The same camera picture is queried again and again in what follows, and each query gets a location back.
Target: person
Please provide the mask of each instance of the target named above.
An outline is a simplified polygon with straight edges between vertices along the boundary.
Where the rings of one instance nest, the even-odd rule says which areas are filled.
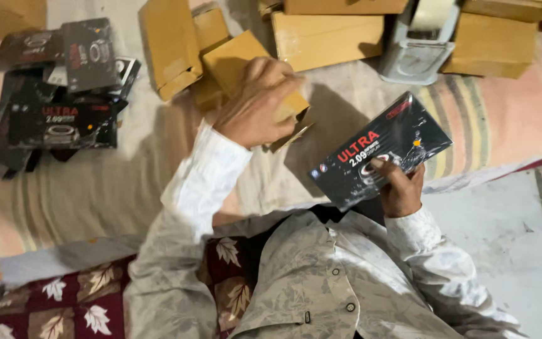
[[[131,337],[214,338],[217,309],[196,272],[212,217],[249,162],[250,149],[290,135],[275,123],[303,79],[255,58],[213,126],[162,194],[125,291]],[[420,196],[424,166],[405,175],[379,158],[385,228],[355,212],[338,223],[310,211],[285,219],[265,243],[258,283],[234,338],[526,338],[477,279],[471,257],[441,235]]]

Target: shirt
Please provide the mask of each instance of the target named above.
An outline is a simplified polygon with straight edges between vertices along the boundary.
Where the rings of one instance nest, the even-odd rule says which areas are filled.
[[[132,338],[215,337],[215,300],[196,272],[212,216],[250,158],[203,122],[130,265]],[[325,225],[312,212],[292,214],[263,248],[251,303],[231,337],[526,338],[429,211],[385,223],[355,212]]]

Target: packing tape roll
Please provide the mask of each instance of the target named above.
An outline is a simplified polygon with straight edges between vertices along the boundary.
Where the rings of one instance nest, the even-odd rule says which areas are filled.
[[[454,0],[419,0],[409,30],[439,30],[449,18]]]

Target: hand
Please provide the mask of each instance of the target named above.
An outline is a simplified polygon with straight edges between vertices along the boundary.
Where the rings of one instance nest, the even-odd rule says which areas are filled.
[[[373,158],[370,164],[390,181],[380,190],[382,209],[388,218],[406,217],[422,208],[424,164],[408,175],[392,162],[379,158]]]
[[[303,81],[288,63],[270,57],[252,59],[240,88],[222,107],[213,128],[248,149],[291,135],[296,119],[277,123],[275,111]]]

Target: white leaf print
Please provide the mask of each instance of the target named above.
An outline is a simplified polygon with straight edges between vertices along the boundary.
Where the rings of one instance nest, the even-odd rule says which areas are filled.
[[[246,303],[250,302],[250,289],[246,285],[237,285],[229,292],[231,298],[227,307],[231,307],[230,321],[237,317],[240,310],[246,310]]]
[[[237,267],[242,267],[240,263],[237,262],[237,241],[231,240],[230,238],[223,238],[219,240],[217,244],[217,253],[219,254],[219,260],[224,259],[227,264],[233,262]]]
[[[0,324],[0,339],[16,339],[14,335],[12,335],[13,330],[13,328],[6,324]]]
[[[60,334],[64,333],[64,318],[61,315],[57,315],[52,319],[49,319],[47,324],[41,327],[41,339],[58,339]]]
[[[114,270],[112,265],[107,265],[104,269],[94,271],[91,274],[93,276],[89,281],[93,283],[93,286],[91,286],[89,295],[99,291],[102,287],[108,285],[110,280],[114,279]]]
[[[87,313],[85,313],[87,327],[91,326],[94,334],[99,331],[105,335],[112,335],[108,326],[106,326],[106,323],[110,321],[108,317],[106,317],[106,312],[108,312],[107,309],[103,309],[95,304],[91,306]]]
[[[57,302],[62,301],[62,289],[66,287],[66,283],[64,281],[60,281],[62,278],[59,277],[58,279],[50,282],[49,284],[45,285],[41,292],[47,291],[47,298],[54,297],[54,300]]]

